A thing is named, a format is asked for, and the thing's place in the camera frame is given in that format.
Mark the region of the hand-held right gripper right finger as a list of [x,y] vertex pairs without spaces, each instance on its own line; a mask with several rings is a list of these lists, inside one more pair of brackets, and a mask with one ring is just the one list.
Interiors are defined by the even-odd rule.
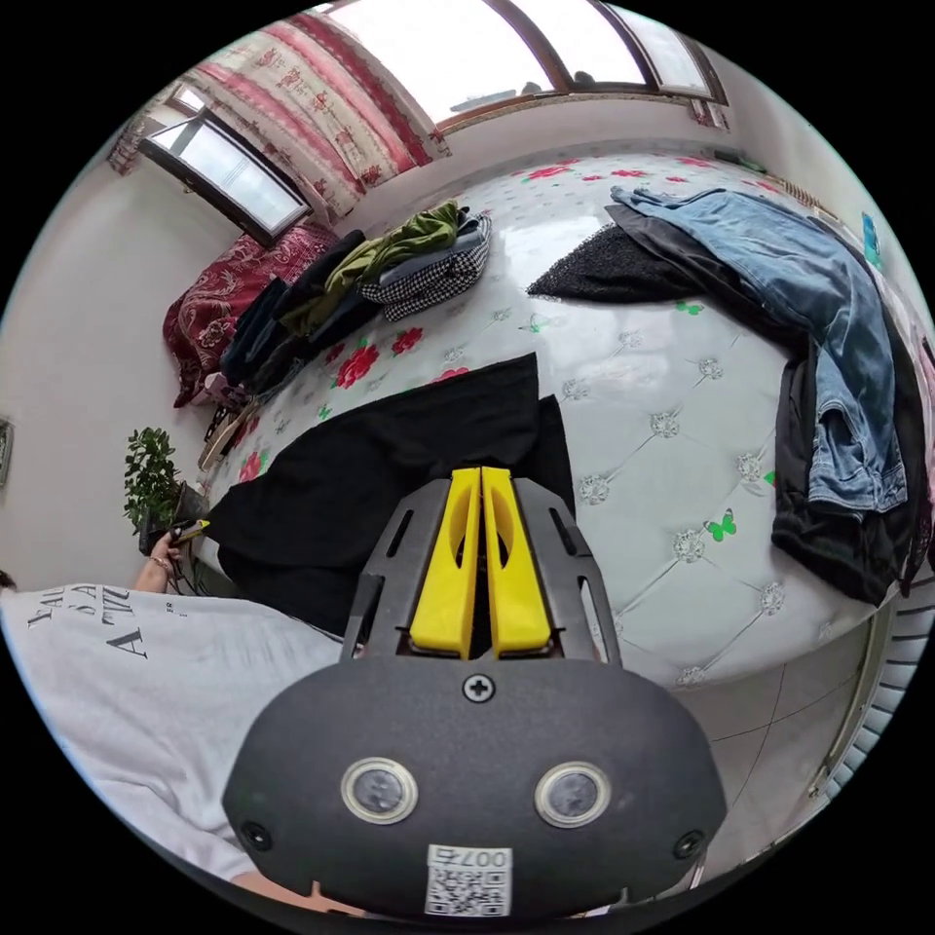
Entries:
[[551,626],[509,471],[484,467],[481,493],[494,654],[539,654],[549,647]]

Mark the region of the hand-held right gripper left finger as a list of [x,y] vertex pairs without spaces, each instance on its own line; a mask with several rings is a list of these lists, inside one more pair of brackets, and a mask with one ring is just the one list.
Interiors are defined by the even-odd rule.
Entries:
[[409,629],[420,652],[467,655],[470,651],[480,512],[481,469],[454,471]]

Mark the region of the person's right hand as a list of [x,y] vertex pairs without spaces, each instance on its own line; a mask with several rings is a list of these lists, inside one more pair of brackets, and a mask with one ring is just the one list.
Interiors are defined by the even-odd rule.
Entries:
[[296,906],[304,910],[341,916],[365,916],[365,911],[360,908],[323,896],[316,882],[313,884],[312,893],[308,896],[296,894],[279,886],[266,879],[258,872],[241,874],[232,880],[232,884],[265,898],[283,902],[287,905]]

